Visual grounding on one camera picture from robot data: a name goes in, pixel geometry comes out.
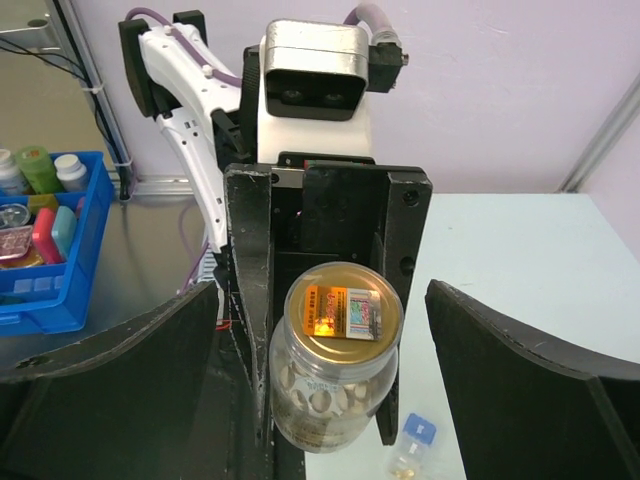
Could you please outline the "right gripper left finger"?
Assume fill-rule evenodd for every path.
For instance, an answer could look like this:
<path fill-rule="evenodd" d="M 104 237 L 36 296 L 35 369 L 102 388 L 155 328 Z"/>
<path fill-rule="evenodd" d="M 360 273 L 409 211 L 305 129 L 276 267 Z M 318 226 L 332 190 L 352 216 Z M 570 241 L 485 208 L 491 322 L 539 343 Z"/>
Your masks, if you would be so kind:
<path fill-rule="evenodd" d="M 180 478 L 218 303 L 200 283 L 2 369 L 2 478 Z"/>

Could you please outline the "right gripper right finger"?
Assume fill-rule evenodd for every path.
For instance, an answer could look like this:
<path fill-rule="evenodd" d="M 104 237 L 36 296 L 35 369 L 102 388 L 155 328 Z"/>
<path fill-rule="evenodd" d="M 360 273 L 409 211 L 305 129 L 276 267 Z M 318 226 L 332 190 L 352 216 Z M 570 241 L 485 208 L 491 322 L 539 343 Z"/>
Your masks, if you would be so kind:
<path fill-rule="evenodd" d="M 440 281 L 425 295 L 469 479 L 636 479 L 639 366 Z"/>

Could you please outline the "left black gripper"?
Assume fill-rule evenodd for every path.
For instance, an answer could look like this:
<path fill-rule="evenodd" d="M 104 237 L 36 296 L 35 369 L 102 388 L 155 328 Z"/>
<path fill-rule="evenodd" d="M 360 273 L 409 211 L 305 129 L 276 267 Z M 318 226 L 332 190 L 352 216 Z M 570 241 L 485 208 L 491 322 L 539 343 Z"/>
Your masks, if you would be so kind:
<path fill-rule="evenodd" d="M 380 273 L 407 306 L 433 185 L 417 167 L 384 167 L 370 157 L 284 152 L 273 177 L 264 165 L 232 164 L 224 174 L 232 328 L 252 393 L 257 445 L 271 442 L 269 342 L 274 276 L 293 280 L 332 261 Z"/>

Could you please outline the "clear pill bottle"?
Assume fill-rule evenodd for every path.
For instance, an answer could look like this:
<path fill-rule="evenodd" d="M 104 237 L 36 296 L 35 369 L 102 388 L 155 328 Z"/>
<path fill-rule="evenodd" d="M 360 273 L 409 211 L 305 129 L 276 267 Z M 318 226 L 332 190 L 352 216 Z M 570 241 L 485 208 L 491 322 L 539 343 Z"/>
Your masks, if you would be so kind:
<path fill-rule="evenodd" d="M 289 288 L 270 351 L 275 425 L 314 454 L 345 448 L 366 429 L 396 379 L 404 308 L 374 270 L 329 262 Z"/>

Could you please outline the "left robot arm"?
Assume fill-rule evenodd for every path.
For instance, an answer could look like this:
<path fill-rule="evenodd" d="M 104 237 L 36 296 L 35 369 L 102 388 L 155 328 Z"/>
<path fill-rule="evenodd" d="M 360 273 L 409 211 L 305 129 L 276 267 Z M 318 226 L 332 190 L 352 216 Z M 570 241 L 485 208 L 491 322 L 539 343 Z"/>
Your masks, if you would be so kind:
<path fill-rule="evenodd" d="M 310 453 L 399 427 L 399 344 L 433 186 L 373 155 L 369 99 L 408 62 L 375 4 L 340 23 L 278 19 L 235 76 L 203 14 L 132 9 L 129 86 L 202 213 L 255 435 Z"/>

